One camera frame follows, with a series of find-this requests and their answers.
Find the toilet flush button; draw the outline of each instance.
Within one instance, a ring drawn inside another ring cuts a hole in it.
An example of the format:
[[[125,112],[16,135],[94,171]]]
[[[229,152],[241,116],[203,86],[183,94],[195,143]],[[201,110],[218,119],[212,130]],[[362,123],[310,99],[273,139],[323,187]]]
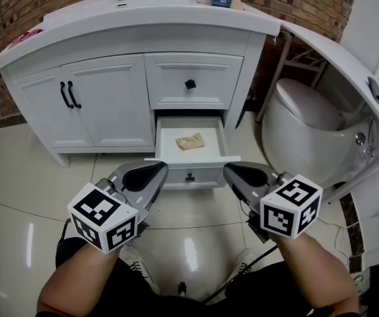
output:
[[[355,135],[355,143],[358,145],[364,145],[366,143],[366,135],[361,131]]]

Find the forearm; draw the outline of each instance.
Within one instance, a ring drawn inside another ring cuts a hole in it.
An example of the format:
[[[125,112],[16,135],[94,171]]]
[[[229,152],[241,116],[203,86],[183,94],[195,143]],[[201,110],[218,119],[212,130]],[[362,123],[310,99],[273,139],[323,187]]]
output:
[[[343,264],[307,234],[295,240],[275,237],[302,295],[313,308],[334,306],[356,295]]]
[[[38,309],[48,306],[72,316],[89,314],[100,299],[118,253],[105,255],[89,244],[82,247],[44,285]]]

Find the shoe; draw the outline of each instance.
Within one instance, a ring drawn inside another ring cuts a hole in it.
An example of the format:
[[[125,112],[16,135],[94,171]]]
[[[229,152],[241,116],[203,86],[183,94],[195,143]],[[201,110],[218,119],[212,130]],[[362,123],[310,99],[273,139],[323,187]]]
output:
[[[218,289],[223,287],[223,285],[228,283],[232,278],[234,278],[236,275],[238,275],[240,272],[242,272],[245,268],[247,268],[247,265],[252,263],[257,257],[258,257],[258,255],[254,252],[254,249],[251,249],[251,248],[247,248],[243,252],[241,252],[241,254],[238,256],[238,258],[235,261],[232,273],[227,278],[227,280],[221,284],[221,286]],[[245,274],[256,271],[257,270],[256,266],[257,266],[257,264],[254,264]],[[225,291],[226,290],[219,293],[215,298],[213,298],[208,303],[208,305],[218,303],[221,300],[225,299],[226,298],[226,296],[224,294]]]
[[[147,268],[145,267],[143,257],[137,249],[132,246],[123,246],[119,253],[119,258],[123,260],[132,271],[136,271],[142,275],[146,282],[150,285],[151,290],[160,296],[160,288],[151,278]]]

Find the drawer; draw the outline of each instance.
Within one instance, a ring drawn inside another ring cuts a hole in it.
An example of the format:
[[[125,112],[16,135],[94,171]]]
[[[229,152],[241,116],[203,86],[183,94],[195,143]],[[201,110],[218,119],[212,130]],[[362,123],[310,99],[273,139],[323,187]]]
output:
[[[183,150],[176,144],[179,137],[200,133],[205,146]],[[156,158],[168,164],[169,174],[164,190],[205,189],[223,187],[223,166],[240,161],[239,156],[228,156],[220,117],[158,117],[156,130]]]
[[[148,53],[151,109],[229,109],[243,57],[208,53]]]

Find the white toilet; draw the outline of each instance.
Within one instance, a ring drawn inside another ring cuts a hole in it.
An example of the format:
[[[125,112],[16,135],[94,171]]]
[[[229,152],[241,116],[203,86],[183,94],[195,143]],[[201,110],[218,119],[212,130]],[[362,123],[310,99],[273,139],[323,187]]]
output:
[[[263,117],[261,138],[276,171],[302,174],[326,188],[365,167],[369,123],[338,111],[314,89],[281,79]]]

